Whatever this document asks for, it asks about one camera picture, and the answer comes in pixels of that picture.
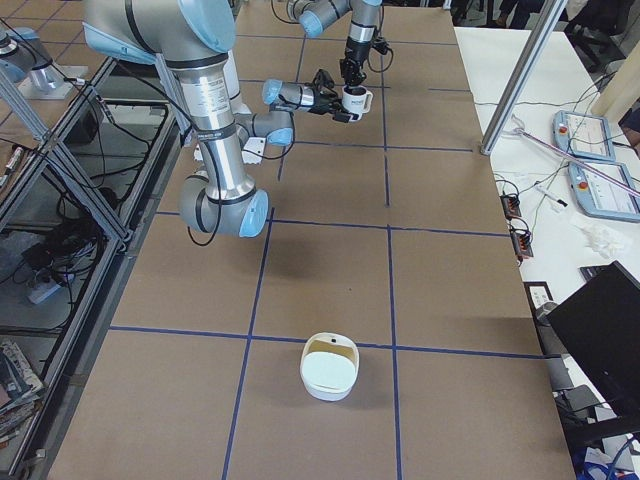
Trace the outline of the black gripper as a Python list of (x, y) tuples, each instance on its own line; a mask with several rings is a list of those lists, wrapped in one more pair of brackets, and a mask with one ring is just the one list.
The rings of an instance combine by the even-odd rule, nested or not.
[(330, 114), (334, 121), (341, 123), (354, 123), (361, 120), (359, 114), (344, 111), (342, 98), (335, 92), (322, 94), (314, 91), (313, 104), (309, 108), (309, 112), (318, 115)]
[(362, 71), (362, 63), (345, 57), (340, 60), (340, 74), (345, 86), (360, 86), (366, 79)]

